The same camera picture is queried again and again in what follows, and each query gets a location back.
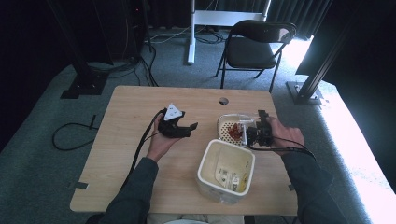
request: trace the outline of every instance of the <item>black chair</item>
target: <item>black chair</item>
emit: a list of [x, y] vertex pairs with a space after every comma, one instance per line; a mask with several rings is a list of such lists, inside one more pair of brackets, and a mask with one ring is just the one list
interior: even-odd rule
[[[240, 21], [231, 29], [219, 62], [222, 70], [221, 85], [224, 87], [226, 70], [260, 71], [275, 68], [269, 92], [272, 91], [277, 69], [282, 58], [282, 49], [294, 38], [296, 27], [289, 22]], [[279, 43], [273, 53], [270, 43]]]

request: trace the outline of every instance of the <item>dark gray sleeve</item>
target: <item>dark gray sleeve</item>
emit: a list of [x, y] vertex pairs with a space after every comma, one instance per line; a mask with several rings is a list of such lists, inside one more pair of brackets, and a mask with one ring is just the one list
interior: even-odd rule
[[302, 223], [347, 223], [328, 193], [332, 175], [304, 153], [291, 152], [282, 156], [282, 160], [297, 192], [297, 215]]
[[130, 175], [128, 183], [110, 203], [99, 223], [145, 223], [157, 173], [157, 163], [142, 158]]

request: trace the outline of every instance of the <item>chair backrest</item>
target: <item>chair backrest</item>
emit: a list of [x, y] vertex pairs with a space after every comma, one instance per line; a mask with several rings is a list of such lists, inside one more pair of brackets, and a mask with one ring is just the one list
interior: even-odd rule
[[241, 35], [262, 43], [289, 42], [296, 35], [296, 26], [290, 22], [240, 21], [233, 26], [229, 37]]

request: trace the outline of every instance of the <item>hand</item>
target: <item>hand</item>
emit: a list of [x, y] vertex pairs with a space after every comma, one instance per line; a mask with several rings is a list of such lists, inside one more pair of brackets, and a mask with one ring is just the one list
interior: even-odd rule
[[[304, 145], [304, 137], [303, 134], [301, 133], [300, 129], [298, 128], [290, 128], [290, 127], [285, 127], [283, 124], [279, 121], [279, 119], [268, 117], [267, 118], [268, 123], [271, 125], [272, 128], [272, 135], [274, 137], [274, 142], [271, 145], [273, 148], [286, 148], [286, 147], [302, 147], [301, 145]], [[281, 140], [278, 138], [283, 138], [287, 139], [293, 142], [297, 142], [301, 145]], [[288, 153], [288, 151], [276, 151], [276, 154], [279, 156], [282, 156], [284, 154]]]
[[163, 114], [157, 116], [154, 120], [154, 130], [152, 131], [151, 142], [148, 148], [147, 157], [158, 162], [160, 158], [169, 151], [169, 148], [180, 138], [168, 138], [163, 136], [158, 131], [158, 124], [160, 123]]

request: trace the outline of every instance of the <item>person's left hand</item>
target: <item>person's left hand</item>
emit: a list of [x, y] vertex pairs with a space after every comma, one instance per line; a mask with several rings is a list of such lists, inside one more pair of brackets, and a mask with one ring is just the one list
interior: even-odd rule
[[163, 117], [163, 114], [157, 116], [154, 121], [154, 130], [152, 131], [151, 142], [148, 148], [147, 157], [158, 162], [160, 158], [163, 157], [168, 151], [169, 148], [180, 138], [168, 138], [163, 136], [158, 131], [158, 124], [160, 123], [160, 119]]

